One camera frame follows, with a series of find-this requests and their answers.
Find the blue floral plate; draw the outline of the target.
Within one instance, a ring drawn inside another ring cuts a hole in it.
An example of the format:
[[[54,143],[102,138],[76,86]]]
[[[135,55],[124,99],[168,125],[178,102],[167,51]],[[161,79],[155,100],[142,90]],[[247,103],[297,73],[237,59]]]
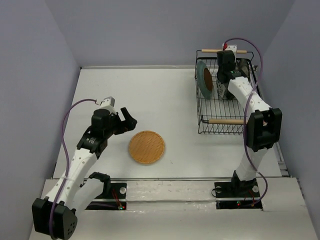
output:
[[[219,80],[216,81],[217,86],[217,96],[219,100],[227,100],[228,99],[228,89],[225,87],[223,83]]]

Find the teal plate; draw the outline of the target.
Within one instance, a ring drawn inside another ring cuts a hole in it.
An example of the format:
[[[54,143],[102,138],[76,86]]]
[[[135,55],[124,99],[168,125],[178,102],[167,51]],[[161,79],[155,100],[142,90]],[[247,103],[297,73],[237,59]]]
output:
[[[196,78],[203,97],[210,100],[213,95],[213,80],[211,72],[202,60],[196,64]]]

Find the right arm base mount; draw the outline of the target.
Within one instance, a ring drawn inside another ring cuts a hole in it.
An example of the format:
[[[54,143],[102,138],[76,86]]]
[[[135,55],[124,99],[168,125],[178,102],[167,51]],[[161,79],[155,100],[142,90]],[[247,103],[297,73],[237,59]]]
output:
[[[218,210],[263,209],[257,179],[240,181],[236,172],[229,181],[217,181],[211,190]]]

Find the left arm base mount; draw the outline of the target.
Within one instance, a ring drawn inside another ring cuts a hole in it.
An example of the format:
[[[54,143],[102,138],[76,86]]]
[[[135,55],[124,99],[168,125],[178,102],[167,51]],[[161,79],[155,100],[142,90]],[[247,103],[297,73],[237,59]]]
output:
[[[127,209],[127,183],[112,182],[109,191],[104,190],[86,210],[125,211]]]

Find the large black striped plate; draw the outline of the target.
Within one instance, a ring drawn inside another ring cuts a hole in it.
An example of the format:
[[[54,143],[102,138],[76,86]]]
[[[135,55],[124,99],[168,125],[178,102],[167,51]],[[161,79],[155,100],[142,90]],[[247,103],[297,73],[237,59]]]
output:
[[[238,62],[238,68],[242,70],[245,76],[250,79],[250,68],[246,59],[241,58]]]

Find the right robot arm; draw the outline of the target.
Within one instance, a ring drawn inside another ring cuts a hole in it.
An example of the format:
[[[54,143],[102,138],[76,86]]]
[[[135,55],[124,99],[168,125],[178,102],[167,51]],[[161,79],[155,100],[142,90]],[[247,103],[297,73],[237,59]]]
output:
[[[217,80],[244,109],[244,155],[228,187],[235,196],[242,196],[252,189],[258,168],[268,149],[279,141],[283,114],[279,108],[272,108],[265,103],[246,74],[241,69],[236,69],[236,57],[232,50],[218,51],[217,61]]]

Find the small black striped plate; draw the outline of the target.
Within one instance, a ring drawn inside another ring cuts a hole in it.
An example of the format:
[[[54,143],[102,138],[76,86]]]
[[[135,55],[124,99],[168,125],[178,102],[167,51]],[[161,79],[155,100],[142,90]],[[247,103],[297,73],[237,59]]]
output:
[[[225,90],[225,97],[227,100],[234,100],[236,97],[228,90]]]

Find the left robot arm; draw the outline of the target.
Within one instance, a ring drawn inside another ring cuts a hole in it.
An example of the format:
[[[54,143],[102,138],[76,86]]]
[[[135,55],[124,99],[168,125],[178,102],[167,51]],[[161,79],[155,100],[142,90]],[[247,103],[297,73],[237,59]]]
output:
[[[127,108],[121,109],[124,120],[110,107],[100,107],[93,112],[91,125],[76,145],[73,157],[66,158],[66,169],[55,186],[44,198],[36,198],[32,204],[34,229],[53,240],[68,240],[78,223],[77,214],[86,209],[97,196],[110,194],[110,176],[93,172],[87,182],[86,174],[97,162],[113,135],[121,135],[136,128]]]

